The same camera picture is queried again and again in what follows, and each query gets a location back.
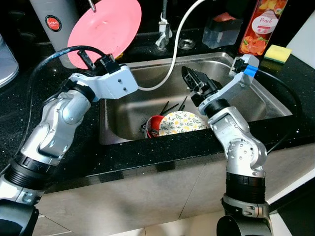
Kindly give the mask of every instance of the sink basin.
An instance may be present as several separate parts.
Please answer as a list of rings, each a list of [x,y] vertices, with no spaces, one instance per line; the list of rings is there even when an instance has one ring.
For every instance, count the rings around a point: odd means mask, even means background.
[[[189,96],[187,85],[182,79],[183,65],[202,71],[209,78],[226,85],[231,78],[228,76],[233,63],[227,53],[210,53],[177,58],[171,77],[160,88],[154,91],[138,90],[121,99],[107,99],[101,102],[100,112],[100,142],[103,145],[144,139],[139,131],[140,126],[153,115],[158,115],[167,101],[168,108],[179,103],[185,97],[185,111],[199,114]],[[171,59],[130,63],[138,84],[142,87],[152,87],[159,83],[168,72]],[[291,115],[291,112],[269,93],[259,82],[253,81],[251,89],[229,101],[237,107],[247,122]]]

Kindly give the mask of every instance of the yellow sponge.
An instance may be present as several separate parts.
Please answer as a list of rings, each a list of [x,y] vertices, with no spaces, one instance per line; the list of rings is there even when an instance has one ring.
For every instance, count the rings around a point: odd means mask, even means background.
[[[289,58],[291,52],[292,49],[271,45],[265,54],[265,58],[284,64]]]

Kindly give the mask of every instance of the floral plate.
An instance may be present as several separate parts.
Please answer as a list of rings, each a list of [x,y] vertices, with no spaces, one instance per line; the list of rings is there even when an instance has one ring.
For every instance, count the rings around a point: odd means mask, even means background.
[[[178,111],[172,112],[162,119],[158,132],[160,136],[164,136],[207,128],[207,123],[194,113]]]

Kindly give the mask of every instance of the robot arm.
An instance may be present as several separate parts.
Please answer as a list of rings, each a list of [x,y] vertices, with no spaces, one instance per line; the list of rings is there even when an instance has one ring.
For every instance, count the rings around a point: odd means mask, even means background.
[[[244,64],[249,68],[239,71]],[[219,236],[271,235],[262,167],[267,151],[264,144],[250,133],[240,112],[228,103],[250,87],[258,64],[259,60],[252,55],[236,59],[230,71],[234,78],[223,88],[199,71],[182,68],[192,101],[202,115],[208,116],[210,128],[227,158],[226,193],[221,200],[226,216],[218,222]]]
[[[32,235],[38,217],[34,205],[70,148],[91,103],[118,99],[138,89],[130,69],[119,66],[110,56],[102,57],[95,65],[94,71],[106,73],[92,77],[72,74],[63,92],[46,103],[40,124],[0,177],[1,236]]]

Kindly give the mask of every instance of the dishes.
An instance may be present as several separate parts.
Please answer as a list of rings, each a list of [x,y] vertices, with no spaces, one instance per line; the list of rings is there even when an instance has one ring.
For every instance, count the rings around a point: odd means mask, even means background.
[[[148,119],[144,132],[145,138],[158,137],[159,124],[163,118],[163,116],[152,116]]]
[[[102,0],[96,12],[89,9],[74,26],[68,47],[87,45],[106,54],[119,56],[134,39],[141,21],[141,7],[137,0]],[[87,51],[94,62],[99,55]],[[87,69],[77,52],[68,54],[73,65]]]
[[[208,124],[199,116],[191,112],[172,112],[165,116],[159,124],[159,135],[185,133],[207,129]]]

